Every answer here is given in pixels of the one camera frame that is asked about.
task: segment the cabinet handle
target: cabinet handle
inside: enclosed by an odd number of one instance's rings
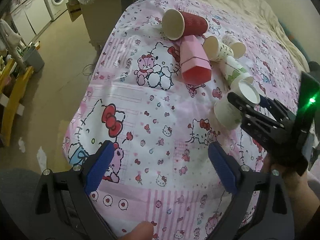
[[[19,11],[21,11],[21,9],[19,9],[14,15],[16,15]]]

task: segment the bed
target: bed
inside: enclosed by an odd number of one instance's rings
[[[146,220],[154,225],[155,240],[206,238],[231,200],[208,159],[208,145],[218,141],[256,171],[266,155],[240,128],[228,131],[216,120],[213,106],[229,88],[214,63],[210,82],[182,82],[180,42],[169,41],[161,29],[169,8],[209,21],[209,31],[197,37],[201,43],[225,33],[242,41],[247,52],[239,62],[254,76],[255,88],[293,112],[300,71],[308,67],[262,0],[138,0],[129,6],[103,48],[62,145],[75,165],[104,140],[114,143],[115,157],[90,198],[117,236]],[[257,197],[254,192],[243,224]]]

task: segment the gray trash bin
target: gray trash bin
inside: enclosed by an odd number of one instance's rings
[[[35,72],[38,72],[44,66],[44,61],[35,46],[31,46],[22,57],[27,66],[33,66]]]

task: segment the paper cup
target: paper cup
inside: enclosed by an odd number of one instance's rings
[[[211,80],[211,67],[201,43],[194,35],[181,38],[180,65],[183,81],[199,86]]]
[[[165,12],[161,24],[165,36],[172,41],[182,36],[204,34],[209,28],[205,18],[175,9],[169,9]]]
[[[236,93],[250,106],[260,103],[260,95],[255,87],[245,80],[241,80],[230,92]],[[228,94],[214,105],[217,120],[228,130],[236,129],[242,120],[241,112],[228,101]]]
[[[209,60],[220,62],[227,56],[233,56],[233,51],[219,41],[215,36],[209,36],[202,45]]]
[[[223,62],[220,62],[219,68],[231,89],[240,80],[246,80],[249,83],[253,82],[253,76],[231,56],[227,56]]]
[[[234,36],[226,34],[221,41],[233,50],[234,58],[241,58],[245,54],[245,45]]]

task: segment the cabinet door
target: cabinet door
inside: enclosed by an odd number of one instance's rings
[[[20,36],[23,38],[24,42],[28,44],[34,38],[35,33],[28,21],[28,18],[24,11],[24,6],[21,5],[17,9],[15,9],[12,12],[11,17]]]
[[[28,20],[36,34],[38,34],[51,20],[44,0],[26,1],[25,10]]]

